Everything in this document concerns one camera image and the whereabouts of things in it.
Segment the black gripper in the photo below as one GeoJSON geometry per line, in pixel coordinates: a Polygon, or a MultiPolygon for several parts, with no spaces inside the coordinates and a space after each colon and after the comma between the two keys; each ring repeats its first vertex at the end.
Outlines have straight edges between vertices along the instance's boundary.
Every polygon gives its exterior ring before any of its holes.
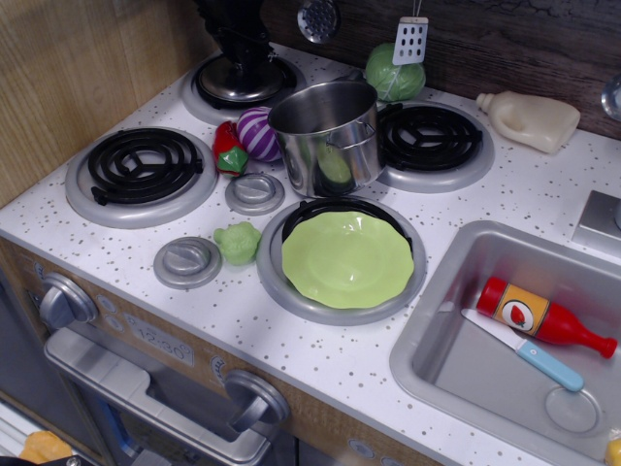
{"type": "Polygon", "coordinates": [[[195,4],[207,32],[223,51],[226,87],[283,86],[284,77],[261,18],[262,0],[197,0],[195,4]]]}

